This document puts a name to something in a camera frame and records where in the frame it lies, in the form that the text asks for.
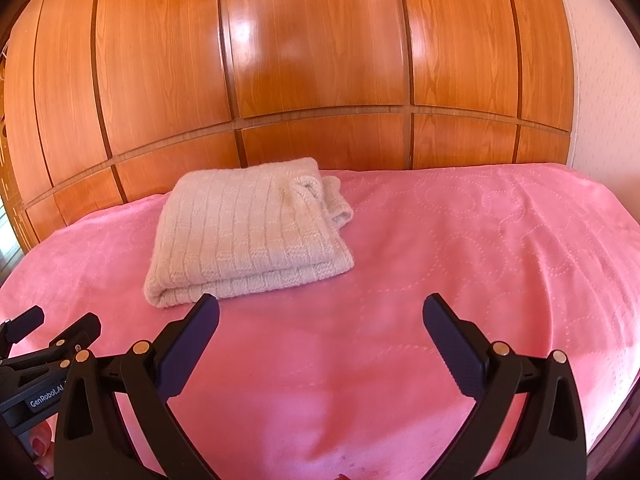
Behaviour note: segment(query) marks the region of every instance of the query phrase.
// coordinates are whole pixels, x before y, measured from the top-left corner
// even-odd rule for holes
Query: pink bedspread
[[[557,165],[334,173],[355,210],[342,230],[355,268],[221,301],[219,329],[170,401],[215,471],[224,480],[421,478],[473,403],[422,325],[434,291],[517,352],[565,349],[591,445],[640,368],[640,228],[615,197]],[[187,312],[142,295],[164,201],[89,215],[27,254],[0,289],[0,314],[39,304],[47,320],[17,352],[45,346],[87,311],[103,326],[94,352],[124,352]]]

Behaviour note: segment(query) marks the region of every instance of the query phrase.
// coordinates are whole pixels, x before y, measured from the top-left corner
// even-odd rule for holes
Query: cream knitted blanket
[[[155,306],[322,280],[353,267],[338,229],[353,210],[312,158],[194,171],[164,205],[144,293]]]

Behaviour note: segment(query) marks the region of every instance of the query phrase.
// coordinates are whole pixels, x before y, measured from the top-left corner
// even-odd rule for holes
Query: white wall
[[[569,165],[640,220],[640,48],[609,0],[564,0],[574,43]]]

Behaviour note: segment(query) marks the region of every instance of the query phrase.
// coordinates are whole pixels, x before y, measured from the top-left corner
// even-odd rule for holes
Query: wooden panel
[[[522,43],[522,118],[570,131],[574,62],[562,0],[515,0]]]
[[[515,116],[518,54],[510,0],[406,0],[415,104]]]
[[[508,164],[516,125],[459,116],[416,115],[414,169]]]
[[[4,79],[6,58],[0,54],[0,130],[4,127]]]
[[[312,156],[324,170],[402,170],[402,115],[322,117],[242,131],[250,166]]]
[[[66,225],[53,195],[47,196],[28,208],[27,216],[41,242],[49,238],[53,231],[62,229]]]
[[[33,231],[29,219],[22,211],[22,199],[12,169],[8,140],[2,134],[0,134],[0,196],[9,222],[11,222],[15,236],[18,238],[18,243],[22,251],[27,253],[37,245],[38,237]]]
[[[114,154],[231,118],[218,0],[98,0],[96,61]]]
[[[243,117],[400,104],[397,0],[228,0]]]
[[[53,196],[67,225],[94,211],[122,204],[111,168],[65,187]]]
[[[91,62],[93,0],[44,0],[34,67],[36,110],[49,173],[59,184],[106,160]]]
[[[186,140],[116,165],[129,201],[169,192],[190,171],[239,167],[233,132]]]
[[[520,127],[516,162],[558,162],[566,164],[571,137],[567,134]]]
[[[11,31],[4,81],[6,134],[20,194],[29,202],[51,188],[33,99],[33,57],[42,0],[31,0]]]

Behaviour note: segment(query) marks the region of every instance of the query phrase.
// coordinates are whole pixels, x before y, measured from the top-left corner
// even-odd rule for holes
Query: finger
[[[51,443],[45,456],[36,460],[35,464],[44,478],[51,478],[53,476],[53,450],[55,443]]]
[[[51,428],[46,421],[31,428],[29,443],[37,456],[45,456],[47,454],[51,444]]]

